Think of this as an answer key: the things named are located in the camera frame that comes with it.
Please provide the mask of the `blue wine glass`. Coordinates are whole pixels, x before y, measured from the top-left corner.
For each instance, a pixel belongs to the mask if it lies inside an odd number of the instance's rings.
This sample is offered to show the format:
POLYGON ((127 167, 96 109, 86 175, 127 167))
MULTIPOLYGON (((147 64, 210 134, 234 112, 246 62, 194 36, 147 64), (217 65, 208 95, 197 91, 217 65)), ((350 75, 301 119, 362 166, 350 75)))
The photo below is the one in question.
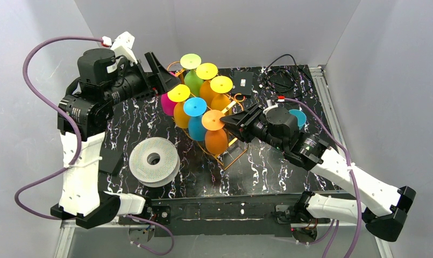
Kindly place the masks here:
POLYGON ((202 124, 202 117, 207 111, 207 104, 200 97, 192 97, 185 101, 184 112, 190 117, 188 131, 191 139, 204 141, 207 129, 202 124))

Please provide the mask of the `teal wine glass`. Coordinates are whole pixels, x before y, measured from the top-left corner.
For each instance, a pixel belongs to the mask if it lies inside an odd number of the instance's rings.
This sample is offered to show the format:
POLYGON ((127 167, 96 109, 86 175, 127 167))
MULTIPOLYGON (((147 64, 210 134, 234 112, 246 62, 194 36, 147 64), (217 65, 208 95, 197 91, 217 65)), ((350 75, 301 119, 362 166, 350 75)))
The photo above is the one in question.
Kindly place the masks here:
POLYGON ((289 113, 296 117, 297 126, 299 127, 299 129, 300 130, 303 129, 303 127, 305 126, 305 124, 307 122, 306 114, 299 109, 291 109, 291 110, 289 110, 289 113))

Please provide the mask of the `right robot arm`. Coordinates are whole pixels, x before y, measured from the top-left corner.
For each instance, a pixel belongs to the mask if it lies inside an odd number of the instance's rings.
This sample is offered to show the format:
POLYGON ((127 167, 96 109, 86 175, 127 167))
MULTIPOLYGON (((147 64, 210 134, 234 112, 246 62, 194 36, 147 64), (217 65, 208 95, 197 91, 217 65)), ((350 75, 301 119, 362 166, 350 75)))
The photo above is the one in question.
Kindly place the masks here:
POLYGON ((322 196, 305 191, 294 205, 303 219, 329 218, 362 225, 374 236, 395 242, 404 227, 416 191, 384 183, 354 164, 348 164, 327 142, 301 132, 297 117, 284 107, 261 105, 220 118, 224 128, 243 142, 259 140, 282 152, 291 164, 332 181, 357 201, 322 196))

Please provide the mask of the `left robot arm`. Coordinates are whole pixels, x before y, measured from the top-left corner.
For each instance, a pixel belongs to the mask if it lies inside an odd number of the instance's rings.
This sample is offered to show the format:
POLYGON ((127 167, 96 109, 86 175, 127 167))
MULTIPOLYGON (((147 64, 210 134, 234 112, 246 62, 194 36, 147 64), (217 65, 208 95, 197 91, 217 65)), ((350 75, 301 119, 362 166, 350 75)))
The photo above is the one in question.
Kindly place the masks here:
POLYGON ((147 99, 165 94, 180 83, 147 52, 151 72, 144 72, 138 60, 110 49, 85 51, 77 61, 79 77, 60 101, 58 129, 63 146, 63 187, 51 216, 75 219, 90 229, 117 216, 141 214, 151 201, 132 193, 108 193, 98 188, 101 172, 113 173, 122 164, 121 153, 103 149, 107 124, 115 105, 128 99, 147 99))

